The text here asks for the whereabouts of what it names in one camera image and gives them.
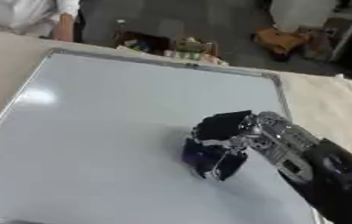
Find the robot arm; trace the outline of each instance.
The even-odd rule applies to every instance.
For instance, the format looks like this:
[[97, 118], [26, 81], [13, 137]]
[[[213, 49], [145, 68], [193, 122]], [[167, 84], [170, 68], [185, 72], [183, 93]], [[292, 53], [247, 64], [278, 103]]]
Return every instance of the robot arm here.
[[231, 177], [258, 151], [311, 206], [335, 224], [352, 223], [352, 154], [273, 112], [214, 115], [187, 139], [183, 160], [203, 178]]

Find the silver metal part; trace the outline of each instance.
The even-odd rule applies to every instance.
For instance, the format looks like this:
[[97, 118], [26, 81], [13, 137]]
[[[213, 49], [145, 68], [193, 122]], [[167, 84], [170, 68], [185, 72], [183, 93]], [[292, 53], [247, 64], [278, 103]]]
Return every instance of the silver metal part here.
[[303, 184], [313, 179], [311, 165], [302, 153], [318, 144], [319, 138], [274, 112], [248, 116], [241, 127], [249, 128], [241, 130], [238, 140], [233, 140], [240, 149], [249, 146], [258, 151], [296, 183]]

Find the white cloth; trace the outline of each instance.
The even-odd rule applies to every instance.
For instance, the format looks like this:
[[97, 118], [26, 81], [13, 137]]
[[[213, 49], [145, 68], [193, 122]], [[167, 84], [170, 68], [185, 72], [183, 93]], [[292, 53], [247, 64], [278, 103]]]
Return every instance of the white cloth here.
[[60, 14], [78, 10], [79, 0], [0, 0], [0, 31], [47, 36]]

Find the table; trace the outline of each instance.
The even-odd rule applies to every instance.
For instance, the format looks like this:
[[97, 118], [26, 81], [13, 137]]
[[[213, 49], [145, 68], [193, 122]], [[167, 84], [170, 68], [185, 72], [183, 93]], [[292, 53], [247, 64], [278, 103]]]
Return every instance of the table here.
[[[174, 61], [136, 52], [119, 52], [110, 48], [0, 33], [0, 111], [49, 49], [54, 47], [89, 53]], [[180, 63], [187, 62], [190, 61], [180, 60]], [[240, 69], [273, 72], [254, 68]], [[352, 152], [352, 80], [298, 73], [275, 73], [283, 82], [285, 97], [293, 121], [310, 130], [316, 136], [330, 138]]]

